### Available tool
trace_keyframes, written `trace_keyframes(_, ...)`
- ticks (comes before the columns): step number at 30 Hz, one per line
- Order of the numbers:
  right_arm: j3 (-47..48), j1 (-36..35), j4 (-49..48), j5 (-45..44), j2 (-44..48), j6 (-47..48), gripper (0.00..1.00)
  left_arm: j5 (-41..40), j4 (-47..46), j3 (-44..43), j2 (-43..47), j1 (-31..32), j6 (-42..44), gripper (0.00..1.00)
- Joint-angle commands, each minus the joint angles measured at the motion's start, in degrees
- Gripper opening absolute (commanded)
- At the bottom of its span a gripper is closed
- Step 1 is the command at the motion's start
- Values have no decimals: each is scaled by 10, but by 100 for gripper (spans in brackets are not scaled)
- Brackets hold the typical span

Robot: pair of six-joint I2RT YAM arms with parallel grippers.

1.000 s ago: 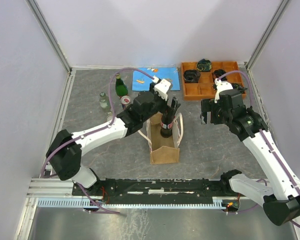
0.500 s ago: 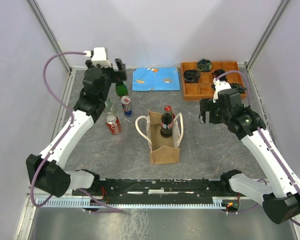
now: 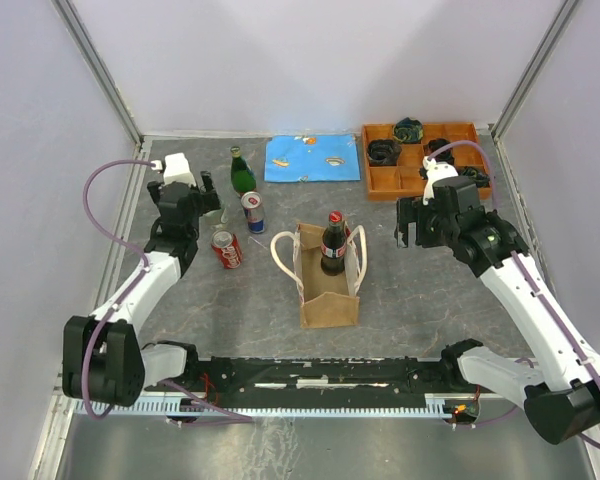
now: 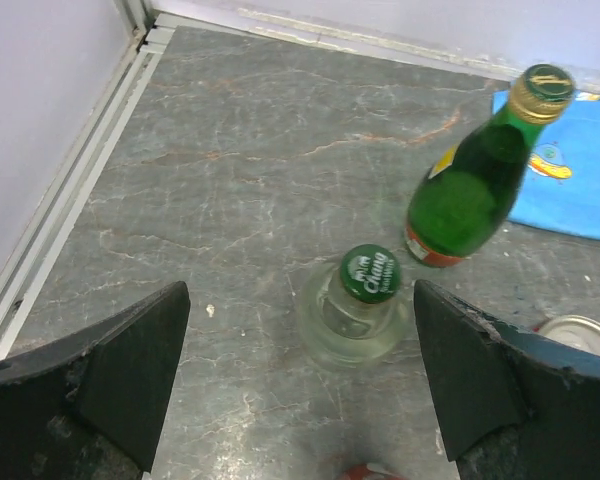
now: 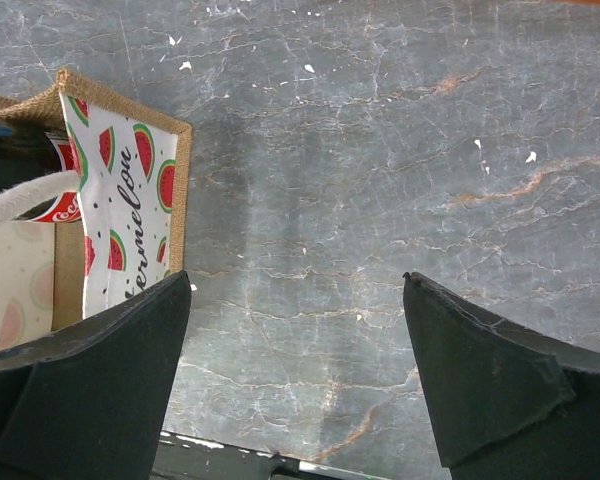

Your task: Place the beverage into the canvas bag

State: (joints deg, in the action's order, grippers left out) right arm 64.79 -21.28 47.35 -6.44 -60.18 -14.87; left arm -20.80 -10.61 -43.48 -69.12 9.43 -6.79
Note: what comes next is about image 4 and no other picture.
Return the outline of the green glass bottle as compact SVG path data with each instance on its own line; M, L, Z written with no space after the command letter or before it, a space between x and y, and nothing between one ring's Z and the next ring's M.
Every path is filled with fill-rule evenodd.
M505 103L431 167L406 215L406 246L418 261L456 265L496 233L513 208L538 137L564 113L574 92L574 80L562 68L527 68Z

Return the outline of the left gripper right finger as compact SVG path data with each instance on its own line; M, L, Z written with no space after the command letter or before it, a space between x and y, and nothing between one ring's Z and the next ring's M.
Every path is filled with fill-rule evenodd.
M600 356L426 280L413 305L449 461L462 479L600 479Z

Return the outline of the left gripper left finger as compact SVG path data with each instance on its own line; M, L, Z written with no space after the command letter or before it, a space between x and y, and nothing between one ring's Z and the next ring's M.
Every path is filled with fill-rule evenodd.
M0 479L151 471L190 311L174 282L71 335L0 360Z

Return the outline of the clear glass soda bottle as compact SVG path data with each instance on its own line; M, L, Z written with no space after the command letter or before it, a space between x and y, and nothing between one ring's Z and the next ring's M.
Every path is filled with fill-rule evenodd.
M309 356L328 369L379 363L415 331L396 256L361 244L315 267L297 297L297 325Z

